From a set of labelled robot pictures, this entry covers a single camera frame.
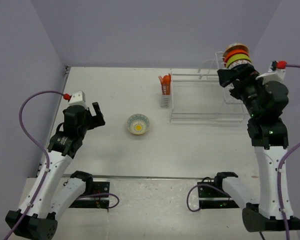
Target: white bowl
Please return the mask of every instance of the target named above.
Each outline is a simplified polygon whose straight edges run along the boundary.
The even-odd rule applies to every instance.
[[[150,121],[143,114],[134,114],[128,118],[126,126],[130,133],[141,135],[149,130]]]

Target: gray wall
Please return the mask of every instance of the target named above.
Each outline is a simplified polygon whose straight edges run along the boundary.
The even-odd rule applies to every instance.
[[[30,0],[0,0],[0,239],[8,232],[5,216],[16,210],[28,176],[41,153],[23,134],[22,102],[42,90],[62,90],[64,66]],[[41,96],[25,108],[29,132],[45,143],[59,97]]]
[[[265,72],[273,60],[300,64],[300,0],[282,0],[258,42],[253,54],[254,66]],[[282,119],[288,127],[289,145],[300,141],[300,69],[288,68],[285,84],[289,104]],[[300,218],[300,149],[287,159],[288,189],[295,215]]]
[[[32,0],[71,66],[193,67],[254,49],[281,0]]]

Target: dish rack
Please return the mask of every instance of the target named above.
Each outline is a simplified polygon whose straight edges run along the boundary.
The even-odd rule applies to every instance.
[[[241,123],[249,116],[242,101],[221,87],[217,70],[224,68],[223,52],[196,70],[171,71],[171,123]]]

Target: purple cable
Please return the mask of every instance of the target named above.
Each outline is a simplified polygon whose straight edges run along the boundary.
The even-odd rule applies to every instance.
[[[46,158],[46,168],[48,169],[49,166],[50,166],[50,158],[49,158],[49,155],[48,155],[46,149],[45,149],[45,148],[44,148],[37,140],[35,140],[35,139],[30,135],[30,133],[29,133],[29,132],[27,131],[27,129],[25,128],[24,122],[23,122],[23,120],[22,120],[22,113],[23,113],[23,110],[24,110],[26,104],[27,104],[31,99],[33,99],[34,97],[36,97],[36,96],[38,96],[38,95],[41,95],[41,94],[47,94],[47,93],[59,94],[59,95],[61,95],[61,96],[64,95],[64,94],[61,93],[61,92],[53,91],[53,90],[40,91],[40,92],[38,92],[38,93],[35,93],[35,94],[31,95],[30,97],[28,97],[28,98],[24,101],[24,103],[23,103],[23,104],[21,105],[21,107],[20,107],[20,111],[19,111],[19,122],[20,122],[20,126],[21,126],[23,132],[27,135],[27,137],[28,137],[35,145],[37,145],[37,146],[41,149],[41,151],[44,153],[45,158]],[[39,183],[37,189],[35,190],[35,192],[34,192],[32,198],[31,198],[31,200],[30,200],[30,202],[29,202],[31,205],[34,203],[34,201],[35,201],[35,199],[36,199],[36,197],[37,197],[37,195],[38,195],[38,193],[39,193],[39,191],[40,191],[42,185],[44,184],[45,179],[46,179],[46,176],[47,176],[47,173],[48,173],[48,172],[46,172],[46,171],[43,173],[43,176],[42,176],[42,178],[41,178],[41,181],[40,181],[40,183]],[[31,206],[28,206],[28,207],[25,209],[25,211],[24,211],[24,213],[21,215],[20,219],[16,222],[16,224],[13,226],[13,228],[11,228],[11,230],[8,232],[8,234],[4,237],[3,240],[8,240],[8,238],[12,235],[12,233],[17,229],[17,227],[19,226],[19,224],[21,223],[21,221],[25,218],[25,216],[26,216],[27,213],[29,212],[30,208],[31,208]]]
[[[113,209],[116,206],[118,206],[120,200],[119,197],[113,193],[96,193],[96,194],[92,194],[92,195],[86,195],[86,196],[80,196],[77,199],[85,199],[85,198],[98,198],[98,197],[106,197],[106,196],[112,196],[116,198],[116,203],[113,206],[109,206],[108,209]]]
[[[197,184],[197,185],[193,186],[193,187],[189,190],[189,192],[188,192],[188,194],[187,194],[187,196],[186,196],[186,206],[187,206],[187,208],[189,209],[190,212],[195,213],[195,212],[199,212],[199,211],[201,210],[201,206],[199,206],[199,208],[197,208],[197,209],[191,209],[190,206],[189,206],[189,197],[190,197],[190,194],[192,193],[192,191],[193,191],[195,188],[200,188],[200,187],[208,187],[208,188],[211,188],[211,189],[213,189],[213,190],[216,190],[217,192],[222,193],[222,194],[225,194],[225,195],[227,195],[228,197],[230,197],[230,195],[229,195],[228,193],[226,193],[226,192],[224,192],[224,191],[222,191],[222,190],[216,188],[215,186],[211,186],[211,185],[206,184],[206,183]],[[260,234],[262,240],[266,240],[265,237],[264,237],[264,235],[263,235],[263,233],[262,233],[261,231],[259,232],[259,234]]]
[[[286,64],[285,66],[288,68],[300,69],[300,65],[298,65],[298,64]],[[282,166],[284,165],[285,160],[289,157],[289,155],[292,154],[299,147],[300,147],[300,142],[285,153],[285,155],[282,157],[282,159],[279,162],[279,165],[278,165],[279,170],[282,169]],[[281,172],[280,171],[278,171],[278,174],[277,174],[277,188],[278,188],[280,209],[284,209],[285,205],[284,205],[284,199],[283,199],[282,190],[281,190]],[[285,228],[285,237],[286,237],[286,240],[290,240],[288,219],[287,219],[287,215],[284,211],[282,211],[282,216],[283,216],[283,222],[284,222],[284,228]]]
[[[297,68],[297,69],[300,69],[300,65],[298,65],[298,64],[286,64],[285,66],[286,66],[286,67],[289,67],[289,68]]]

